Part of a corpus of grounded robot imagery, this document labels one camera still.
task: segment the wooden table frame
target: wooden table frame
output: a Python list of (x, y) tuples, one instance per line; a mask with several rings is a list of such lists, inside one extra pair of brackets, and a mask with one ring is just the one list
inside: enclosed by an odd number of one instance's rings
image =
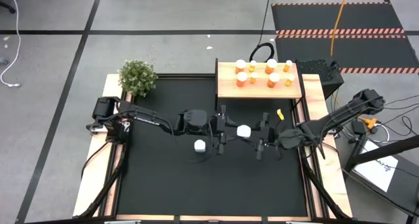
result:
[[(214, 75), (167, 75), (168, 77), (213, 77)], [(323, 90), (321, 88), (321, 83), (318, 75), (302, 75), (301, 79), (305, 88), (305, 101), (307, 106), (307, 113), (310, 119), (319, 119), (324, 115), (328, 114), (325, 99), (323, 96)], [(118, 85), (118, 75), (109, 74), (106, 78), (105, 88), (103, 90), (103, 96), (117, 96), (127, 101), (131, 101), (132, 97), (129, 94), (124, 94), (121, 87)], [(302, 103), (295, 104), (297, 106), (296, 115), (294, 115), (294, 121), (304, 121), (304, 108)], [(88, 152), (88, 157), (94, 153), (101, 145), (104, 144), (106, 138), (106, 132), (100, 132), (94, 137), (90, 143), (90, 149)], [(325, 143), (336, 147), (335, 140), (332, 135), (328, 135), (324, 139)], [(77, 197), (75, 210), (73, 215), (79, 215), (87, 209), (90, 203), (95, 199), (100, 189), (103, 187), (105, 180), (115, 169), (118, 164), (120, 153), (122, 151), (122, 145), (107, 145), (100, 153), (96, 155), (90, 164), (85, 168), (84, 175), (81, 181), (79, 194)], [(346, 192), (346, 187), (342, 172), (340, 171), (340, 162), (339, 157), (336, 151), (332, 149), (325, 148), (326, 159), (318, 159), (317, 163), (321, 173), (321, 179), (323, 186), (327, 192), (331, 195), (333, 200), (340, 206), (342, 211), (348, 215), (352, 216), (352, 211), (350, 209), (348, 195)], [(317, 150), (317, 157), (321, 158), (319, 151)], [(309, 164), (311, 167), (314, 167), (312, 158), (309, 158)], [(312, 217), (324, 217), (323, 213), (327, 211), (322, 210), (321, 199), (319, 194), (311, 183), (311, 181), (304, 180), (305, 183), (311, 184), (311, 191), (305, 189), (306, 200), (308, 200), (308, 194), (312, 194), (312, 201), (314, 203), (310, 212), (310, 205), (306, 202), (308, 217), (267, 217), (267, 221), (310, 221)], [(117, 195), (119, 193), (119, 179), (114, 182), (112, 188), (108, 192), (108, 195), (101, 205), (99, 210), (96, 211), (95, 216), (97, 215), (113, 215), (116, 213), (116, 203)], [(330, 217), (334, 217), (330, 210), (327, 212)], [(208, 220), (218, 220), (218, 221), (258, 221), (263, 220), (260, 216), (250, 217), (250, 216), (192, 216), (192, 215), (117, 215), (118, 220), (142, 220), (142, 221), (175, 221), (178, 219), (180, 221), (208, 221)]]

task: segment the potted plant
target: potted plant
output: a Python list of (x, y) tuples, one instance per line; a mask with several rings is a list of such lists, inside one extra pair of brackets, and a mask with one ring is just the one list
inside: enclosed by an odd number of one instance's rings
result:
[(156, 88), (158, 78), (153, 65), (141, 60), (125, 60), (119, 71), (119, 84), (132, 96), (145, 97), (151, 89)]

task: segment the orange cable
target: orange cable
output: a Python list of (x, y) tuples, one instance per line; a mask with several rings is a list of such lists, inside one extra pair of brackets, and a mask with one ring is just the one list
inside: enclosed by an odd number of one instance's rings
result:
[(330, 46), (330, 56), (333, 56), (333, 47), (335, 45), (336, 28), (338, 27), (339, 20), (340, 20), (340, 15), (342, 14), (343, 6), (345, 5), (345, 3), (346, 3), (346, 0), (343, 0), (342, 4), (340, 4), (340, 10), (339, 10), (338, 18), (336, 19), (335, 28), (333, 29), (332, 44)]

